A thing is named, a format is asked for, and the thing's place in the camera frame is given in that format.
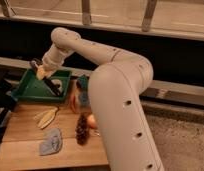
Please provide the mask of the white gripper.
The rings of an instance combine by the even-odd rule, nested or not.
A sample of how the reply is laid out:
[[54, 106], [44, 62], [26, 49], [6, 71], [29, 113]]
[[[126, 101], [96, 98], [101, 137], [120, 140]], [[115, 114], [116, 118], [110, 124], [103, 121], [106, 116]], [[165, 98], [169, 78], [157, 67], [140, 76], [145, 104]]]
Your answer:
[[50, 78], [64, 63], [66, 54], [52, 45], [42, 58], [42, 65], [37, 68], [36, 77], [43, 80], [45, 77]]

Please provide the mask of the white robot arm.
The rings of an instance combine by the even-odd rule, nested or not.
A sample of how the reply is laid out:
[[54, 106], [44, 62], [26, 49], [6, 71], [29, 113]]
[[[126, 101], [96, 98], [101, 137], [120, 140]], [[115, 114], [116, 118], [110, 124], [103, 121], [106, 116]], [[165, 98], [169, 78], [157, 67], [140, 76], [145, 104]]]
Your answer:
[[111, 171], [165, 171], [139, 98], [153, 80], [150, 61], [61, 27], [51, 32], [51, 40], [42, 58], [47, 77], [73, 53], [97, 65], [88, 97]]

